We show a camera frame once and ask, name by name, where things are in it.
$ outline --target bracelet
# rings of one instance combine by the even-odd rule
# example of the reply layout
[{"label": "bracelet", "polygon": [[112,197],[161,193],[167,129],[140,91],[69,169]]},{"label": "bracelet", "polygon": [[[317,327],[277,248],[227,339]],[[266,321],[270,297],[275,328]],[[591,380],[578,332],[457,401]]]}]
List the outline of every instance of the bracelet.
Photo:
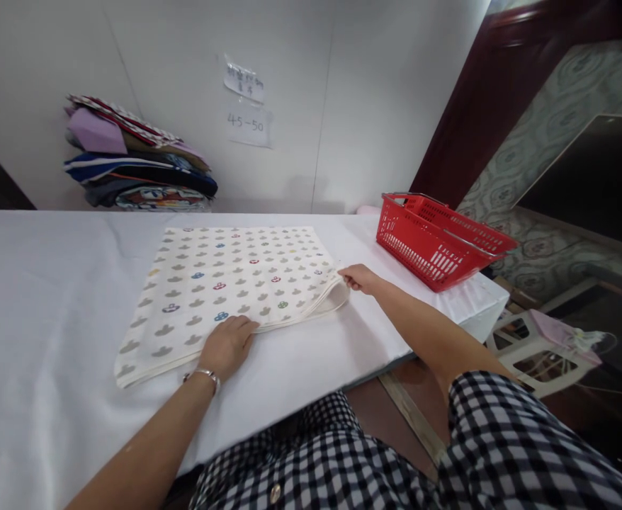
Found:
[{"label": "bracelet", "polygon": [[207,370],[206,368],[196,368],[192,373],[188,372],[188,373],[183,374],[183,381],[186,382],[194,373],[203,373],[207,375],[211,380],[214,381],[213,396],[215,397],[217,393],[219,392],[219,388],[221,388],[221,381],[219,380],[217,375],[214,373],[214,370]]}]

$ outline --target red plastic basket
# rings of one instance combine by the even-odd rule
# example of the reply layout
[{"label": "red plastic basket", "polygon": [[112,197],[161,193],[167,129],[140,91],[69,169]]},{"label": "red plastic basket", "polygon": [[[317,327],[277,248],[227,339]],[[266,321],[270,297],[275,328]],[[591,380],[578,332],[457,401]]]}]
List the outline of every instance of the red plastic basket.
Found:
[{"label": "red plastic basket", "polygon": [[421,193],[382,197],[377,242],[434,292],[460,283],[519,245]]}]

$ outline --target cream fabric with mushroom print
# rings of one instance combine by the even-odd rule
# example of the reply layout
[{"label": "cream fabric with mushroom print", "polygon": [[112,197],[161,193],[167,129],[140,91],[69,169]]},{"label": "cream fabric with mushroom print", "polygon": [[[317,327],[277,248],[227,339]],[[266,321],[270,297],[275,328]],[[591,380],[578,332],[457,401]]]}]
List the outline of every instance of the cream fabric with mushroom print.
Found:
[{"label": "cream fabric with mushroom print", "polygon": [[330,313],[349,291],[312,227],[168,228],[115,361],[127,387],[199,357],[216,324],[258,332]]}]

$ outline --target person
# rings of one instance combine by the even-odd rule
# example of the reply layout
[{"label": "person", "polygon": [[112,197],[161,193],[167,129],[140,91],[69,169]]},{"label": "person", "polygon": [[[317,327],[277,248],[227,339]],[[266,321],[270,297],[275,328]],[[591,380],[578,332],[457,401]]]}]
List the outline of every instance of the person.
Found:
[{"label": "person", "polygon": [[[622,509],[622,474],[516,384],[484,346],[363,265],[339,274],[377,300],[436,376],[451,428],[438,484],[365,435],[337,392],[302,410],[292,433],[273,427],[218,454],[202,469],[191,508]],[[241,366],[257,327],[243,316],[219,324],[197,371],[68,509],[161,506],[216,380],[226,383]]]}]

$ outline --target white tablecloth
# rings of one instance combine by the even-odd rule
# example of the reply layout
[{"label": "white tablecloth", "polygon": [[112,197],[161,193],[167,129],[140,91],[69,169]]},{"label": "white tablecloth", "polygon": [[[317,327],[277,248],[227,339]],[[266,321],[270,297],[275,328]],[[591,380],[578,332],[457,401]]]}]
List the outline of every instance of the white tablecloth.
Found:
[{"label": "white tablecloth", "polygon": [[[182,370],[120,390],[113,362],[167,226],[312,225],[483,340],[507,293],[481,275],[434,294],[375,242],[377,216],[0,211],[0,509],[62,508],[160,407]],[[181,471],[409,353],[371,297],[261,334]]]}]

